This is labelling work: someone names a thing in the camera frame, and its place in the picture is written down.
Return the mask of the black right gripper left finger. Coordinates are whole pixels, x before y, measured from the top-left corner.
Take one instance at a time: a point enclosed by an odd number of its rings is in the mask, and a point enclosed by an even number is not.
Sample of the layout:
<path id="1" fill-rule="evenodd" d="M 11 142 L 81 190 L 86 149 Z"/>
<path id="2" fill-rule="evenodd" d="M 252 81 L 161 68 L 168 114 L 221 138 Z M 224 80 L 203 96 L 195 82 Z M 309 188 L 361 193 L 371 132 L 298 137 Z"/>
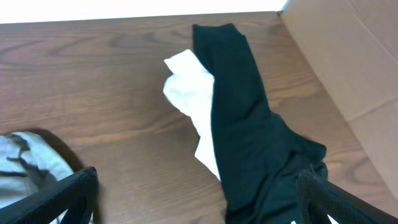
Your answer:
<path id="1" fill-rule="evenodd" d="M 96 169 L 87 167 L 18 202 L 1 209 L 1 223 L 88 224 L 96 208 L 99 182 Z"/>

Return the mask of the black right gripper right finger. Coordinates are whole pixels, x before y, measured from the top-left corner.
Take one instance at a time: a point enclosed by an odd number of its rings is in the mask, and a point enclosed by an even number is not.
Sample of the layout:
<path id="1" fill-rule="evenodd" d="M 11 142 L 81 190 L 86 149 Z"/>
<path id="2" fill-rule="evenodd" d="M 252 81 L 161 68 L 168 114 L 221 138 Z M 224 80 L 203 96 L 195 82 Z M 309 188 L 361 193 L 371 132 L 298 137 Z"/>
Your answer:
<path id="1" fill-rule="evenodd" d="M 397 224 L 397 218 L 355 197 L 309 170 L 297 180 L 298 204 L 305 224 Z"/>

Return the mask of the grey-green shorts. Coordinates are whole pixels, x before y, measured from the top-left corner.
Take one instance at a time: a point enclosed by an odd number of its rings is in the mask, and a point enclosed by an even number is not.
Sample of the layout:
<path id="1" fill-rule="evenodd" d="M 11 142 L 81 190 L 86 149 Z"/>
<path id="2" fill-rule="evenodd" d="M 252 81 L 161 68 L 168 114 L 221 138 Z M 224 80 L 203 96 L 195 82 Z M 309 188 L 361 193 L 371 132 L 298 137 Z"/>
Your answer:
<path id="1" fill-rule="evenodd" d="M 1 136 L 1 209 L 76 173 L 39 135 Z M 60 215 L 51 223 L 59 223 Z"/>

